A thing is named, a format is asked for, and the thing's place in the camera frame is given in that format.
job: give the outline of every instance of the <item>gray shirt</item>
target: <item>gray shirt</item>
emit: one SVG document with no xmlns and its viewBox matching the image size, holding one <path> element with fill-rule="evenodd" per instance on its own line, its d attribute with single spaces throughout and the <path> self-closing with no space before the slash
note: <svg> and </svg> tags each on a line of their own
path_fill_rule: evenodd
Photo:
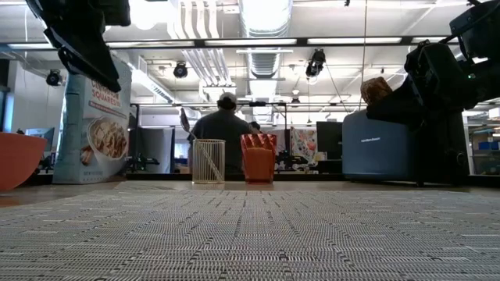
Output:
<svg viewBox="0 0 500 281">
<path fill-rule="evenodd" d="M 248 123 L 232 112 L 220 109 L 198 120 L 192 133 L 199 139 L 226 141 L 226 173 L 241 173 L 241 135 L 251 133 Z M 192 136 L 187 139 L 192 144 Z"/>
</svg>

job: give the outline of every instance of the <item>exposed ductwork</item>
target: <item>exposed ductwork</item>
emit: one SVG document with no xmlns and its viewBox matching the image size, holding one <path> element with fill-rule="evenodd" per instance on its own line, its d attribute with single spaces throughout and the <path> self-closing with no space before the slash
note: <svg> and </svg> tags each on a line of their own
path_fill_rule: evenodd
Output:
<svg viewBox="0 0 500 281">
<path fill-rule="evenodd" d="M 293 0 L 239 0 L 241 28 L 244 37 L 286 37 L 291 20 L 291 8 Z M 280 68 L 281 55 L 276 53 L 256 54 L 247 56 L 248 78 L 277 78 Z M 277 81 L 275 80 L 252 80 L 248 87 L 253 98 L 269 101 L 276 93 Z M 268 119 L 262 114 L 262 108 L 254 109 L 258 121 Z"/>
<path fill-rule="evenodd" d="M 167 33 L 172 39 L 194 39 L 198 38 L 193 29 L 193 3 L 196 3 L 196 31 L 199 37 L 207 38 L 205 30 L 205 1 L 191 0 L 184 2 L 184 24 L 182 23 L 182 9 L 180 8 L 179 0 L 170 0 L 169 12 L 167 13 Z M 214 37 L 213 28 L 216 26 L 216 7 L 213 2 L 209 2 L 210 10 L 210 34 Z M 183 56 L 191 65 L 202 82 L 203 87 L 221 87 L 231 86 L 232 82 L 229 76 L 229 71 L 220 50 L 183 50 Z"/>
</svg>

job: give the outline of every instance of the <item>computer monitor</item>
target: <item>computer monitor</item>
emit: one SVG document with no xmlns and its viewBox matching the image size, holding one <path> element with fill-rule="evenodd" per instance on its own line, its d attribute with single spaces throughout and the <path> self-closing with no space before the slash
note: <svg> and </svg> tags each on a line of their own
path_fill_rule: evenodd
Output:
<svg viewBox="0 0 500 281">
<path fill-rule="evenodd" d="M 342 123 L 316 122 L 318 151 L 326 152 L 328 159 L 342 156 Z"/>
<path fill-rule="evenodd" d="M 32 137 L 43 137 L 47 140 L 44 152 L 50 152 L 52 150 L 52 142 L 54 141 L 55 128 L 42 128 L 42 129 L 27 129 L 26 135 Z"/>
</svg>

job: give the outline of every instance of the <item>orange container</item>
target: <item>orange container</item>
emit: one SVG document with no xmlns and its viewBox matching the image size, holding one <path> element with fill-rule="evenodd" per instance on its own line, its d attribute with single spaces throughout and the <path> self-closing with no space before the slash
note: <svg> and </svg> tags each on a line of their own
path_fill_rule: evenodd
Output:
<svg viewBox="0 0 500 281">
<path fill-rule="evenodd" d="M 0 191 L 14 189 L 38 167 L 47 140 L 17 133 L 0 133 Z"/>
<path fill-rule="evenodd" d="M 273 182 L 277 139 L 265 133 L 241 136 L 245 181 L 250 184 Z"/>
</svg>

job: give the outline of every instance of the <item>person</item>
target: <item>person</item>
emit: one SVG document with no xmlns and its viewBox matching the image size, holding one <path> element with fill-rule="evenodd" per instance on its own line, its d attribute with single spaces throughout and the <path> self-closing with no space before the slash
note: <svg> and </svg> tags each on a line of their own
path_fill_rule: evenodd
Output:
<svg viewBox="0 0 500 281">
<path fill-rule="evenodd" d="M 242 173 L 241 135 L 252 133 L 250 126 L 234 114 L 236 101 L 236 96 L 232 93 L 221 94 L 217 101 L 219 110 L 203 116 L 191 131 L 198 139 L 226 141 L 226 173 L 233 174 Z M 192 148 L 193 136 L 189 135 L 187 140 Z"/>
<path fill-rule="evenodd" d="M 252 133 L 263 133 L 260 131 L 260 125 L 256 121 L 251 121 L 248 125 L 250 125 Z"/>
</svg>

